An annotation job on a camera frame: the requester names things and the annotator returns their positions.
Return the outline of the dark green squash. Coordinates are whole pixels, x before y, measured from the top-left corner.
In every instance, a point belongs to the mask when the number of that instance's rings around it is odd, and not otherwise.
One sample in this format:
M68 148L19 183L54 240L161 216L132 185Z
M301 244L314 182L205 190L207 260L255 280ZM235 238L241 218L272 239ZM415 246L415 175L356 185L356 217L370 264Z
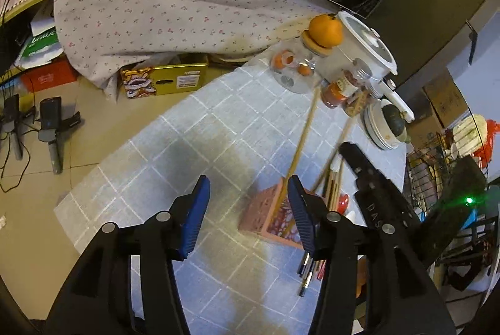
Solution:
M382 113L394 136L402 135L406 122L398 107L393 104L385 105L382 107Z

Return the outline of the pink perforated utensil holder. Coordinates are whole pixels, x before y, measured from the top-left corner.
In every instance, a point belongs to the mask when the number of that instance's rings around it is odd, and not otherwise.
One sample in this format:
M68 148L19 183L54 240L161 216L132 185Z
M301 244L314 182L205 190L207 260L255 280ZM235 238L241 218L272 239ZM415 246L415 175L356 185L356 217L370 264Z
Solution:
M287 180L280 181L251 198L239 223L241 232L249 232L269 241L303 249L292 207L285 188Z

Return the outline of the stacked white bowls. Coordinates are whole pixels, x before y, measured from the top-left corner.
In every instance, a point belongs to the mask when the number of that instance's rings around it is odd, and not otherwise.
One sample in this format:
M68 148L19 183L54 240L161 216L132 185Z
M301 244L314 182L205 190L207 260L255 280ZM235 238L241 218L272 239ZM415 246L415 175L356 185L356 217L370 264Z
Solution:
M406 121L405 130L398 137L395 137L388 127L382 113L382 107L388 104L392 104L388 99L375 100L369 103L363 111L363 124L366 132L381 150L395 150L399 145L411 141L411 137L407 132Z

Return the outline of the glass jar with cork lid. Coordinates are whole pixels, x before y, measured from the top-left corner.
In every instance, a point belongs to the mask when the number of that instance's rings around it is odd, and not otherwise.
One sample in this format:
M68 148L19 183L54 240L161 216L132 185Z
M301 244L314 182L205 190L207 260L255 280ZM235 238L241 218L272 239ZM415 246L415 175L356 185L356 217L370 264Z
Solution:
M317 44L308 30L299 37L282 40L270 60L278 84L296 94L307 94L319 84L317 68L331 55L332 49Z

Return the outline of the large orange fruit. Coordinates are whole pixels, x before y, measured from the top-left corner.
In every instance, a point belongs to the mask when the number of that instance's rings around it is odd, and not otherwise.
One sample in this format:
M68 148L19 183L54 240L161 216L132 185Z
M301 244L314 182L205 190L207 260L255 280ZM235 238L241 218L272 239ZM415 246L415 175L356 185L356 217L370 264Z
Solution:
M343 42L343 24L336 15L322 14L314 17L307 30L311 39L325 49Z

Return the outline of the long wooden chopstick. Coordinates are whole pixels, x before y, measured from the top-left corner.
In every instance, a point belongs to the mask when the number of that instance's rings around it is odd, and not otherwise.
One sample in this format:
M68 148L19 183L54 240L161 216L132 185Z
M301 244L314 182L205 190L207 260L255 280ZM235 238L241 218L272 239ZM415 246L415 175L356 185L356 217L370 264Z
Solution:
M273 212L271 214L272 216L275 216L279 212L279 209L281 208L282 201L285 199L285 197L287 197L287 180L295 173L295 170L297 169L297 166L298 166L298 162L301 159L303 147L306 143L309 129L311 128L312 121L313 121L313 118L314 118L314 115L315 115L315 112L317 109L319 96L320 96L320 87L317 86L313 92L311 106L310 106L309 111L307 113L307 119L306 119L306 122L303 126L302 133L301 133L298 145L297 145L297 149L296 149L294 156L292 158L292 163L288 169L286 177L282 180L281 189L280 189L280 192L278 194L277 200L275 201L275 206L274 206Z

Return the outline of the floral cloth on cabinet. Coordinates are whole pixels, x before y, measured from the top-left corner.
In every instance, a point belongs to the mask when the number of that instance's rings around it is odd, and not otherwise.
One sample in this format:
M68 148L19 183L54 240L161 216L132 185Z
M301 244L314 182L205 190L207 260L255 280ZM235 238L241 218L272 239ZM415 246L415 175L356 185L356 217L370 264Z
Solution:
M54 0L71 66L109 96L123 66L159 53L247 57L294 38L324 0Z

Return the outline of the red box on floor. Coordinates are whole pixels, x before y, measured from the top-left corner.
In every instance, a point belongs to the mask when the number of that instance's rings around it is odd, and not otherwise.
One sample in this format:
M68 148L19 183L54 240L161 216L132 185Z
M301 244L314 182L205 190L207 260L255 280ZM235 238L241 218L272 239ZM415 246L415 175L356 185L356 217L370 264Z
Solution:
M35 67L20 77L28 91L38 93L60 85L71 84L78 79L78 76L79 72L69 64L66 58L59 58L45 66Z

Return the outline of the handheld gripper on floor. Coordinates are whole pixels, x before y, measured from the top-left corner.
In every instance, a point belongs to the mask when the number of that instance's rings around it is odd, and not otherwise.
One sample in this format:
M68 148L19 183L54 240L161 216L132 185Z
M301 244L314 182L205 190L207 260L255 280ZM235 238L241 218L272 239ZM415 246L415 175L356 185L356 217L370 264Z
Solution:
M66 133L81 123L81 113L75 112L71 117L63 119L62 98L53 97L40 102L40 130L38 140L47 144L52 165L52 172L60 174L63 171L63 160L59 153L58 136Z

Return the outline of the red plastic spoon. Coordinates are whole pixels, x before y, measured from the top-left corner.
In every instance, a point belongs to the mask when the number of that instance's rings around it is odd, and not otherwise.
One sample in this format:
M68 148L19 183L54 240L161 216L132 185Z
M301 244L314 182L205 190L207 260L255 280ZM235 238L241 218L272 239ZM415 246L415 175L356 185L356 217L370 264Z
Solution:
M349 206L349 196L347 194L341 194L339 196L337 212L344 215Z

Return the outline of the red spice jar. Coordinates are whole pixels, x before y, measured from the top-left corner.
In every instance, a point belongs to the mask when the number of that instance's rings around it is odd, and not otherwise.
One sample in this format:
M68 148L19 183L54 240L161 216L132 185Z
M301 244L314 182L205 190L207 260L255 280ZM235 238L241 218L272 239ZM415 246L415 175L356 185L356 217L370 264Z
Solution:
M337 108L354 95L369 77L354 70L343 70L337 79L323 87L321 99L330 109Z

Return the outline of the white electric cooking pot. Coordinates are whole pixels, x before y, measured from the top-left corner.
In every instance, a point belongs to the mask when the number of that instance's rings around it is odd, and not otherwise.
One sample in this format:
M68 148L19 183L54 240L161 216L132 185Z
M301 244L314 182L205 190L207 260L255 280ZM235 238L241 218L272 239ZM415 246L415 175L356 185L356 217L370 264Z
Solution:
M378 99L388 99L401 111L407 123L413 122L413 111L394 91L393 83L386 80L388 75L398 74L398 65L378 33L347 11L339 11L337 19L342 23L343 41L320 67L322 77L332 82L337 73L347 69L355 60L361 60L371 70L367 87L371 94Z

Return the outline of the yellow cardboard box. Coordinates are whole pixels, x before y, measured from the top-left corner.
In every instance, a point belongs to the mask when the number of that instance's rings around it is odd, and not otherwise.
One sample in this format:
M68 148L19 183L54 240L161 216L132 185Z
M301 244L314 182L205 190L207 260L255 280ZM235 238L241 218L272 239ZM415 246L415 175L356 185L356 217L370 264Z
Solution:
M203 86L206 63L120 70L128 99L196 91Z

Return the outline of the grey checked tablecloth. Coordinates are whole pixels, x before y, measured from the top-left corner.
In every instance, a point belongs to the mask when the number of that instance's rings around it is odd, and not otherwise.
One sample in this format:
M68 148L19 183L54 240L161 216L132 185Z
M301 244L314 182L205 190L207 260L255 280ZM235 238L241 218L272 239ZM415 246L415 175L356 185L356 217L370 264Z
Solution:
M305 334L319 295L300 295L301 251L238 228L259 191L284 177L311 106L311 94L284 89L261 55L214 79L167 110L92 170L55 208L63 230L84 249L108 221L136 225L190 192L199 176L211 195L197 244L175 263L175 278L194 334ZM312 188L349 118L317 109L297 174ZM356 119L357 144L395 185L406 149L380 150Z

